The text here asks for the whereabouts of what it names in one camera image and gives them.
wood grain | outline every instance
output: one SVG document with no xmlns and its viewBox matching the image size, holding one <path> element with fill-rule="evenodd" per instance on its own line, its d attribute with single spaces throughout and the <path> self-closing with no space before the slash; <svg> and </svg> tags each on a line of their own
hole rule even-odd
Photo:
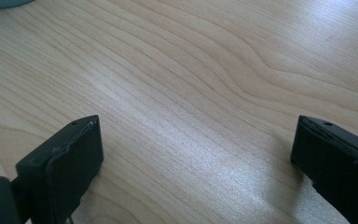
<svg viewBox="0 0 358 224">
<path fill-rule="evenodd" d="M 358 134 L 358 1 L 36 0 L 0 10 L 0 175 L 98 114 L 76 223 L 347 223 L 289 161 Z"/>
</svg>

green object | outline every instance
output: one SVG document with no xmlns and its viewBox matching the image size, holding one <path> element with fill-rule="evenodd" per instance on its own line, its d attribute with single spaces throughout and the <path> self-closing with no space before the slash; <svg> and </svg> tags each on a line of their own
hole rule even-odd
<svg viewBox="0 0 358 224">
<path fill-rule="evenodd" d="M 17 7 L 32 1 L 33 0 L 0 0 L 0 8 Z"/>
</svg>

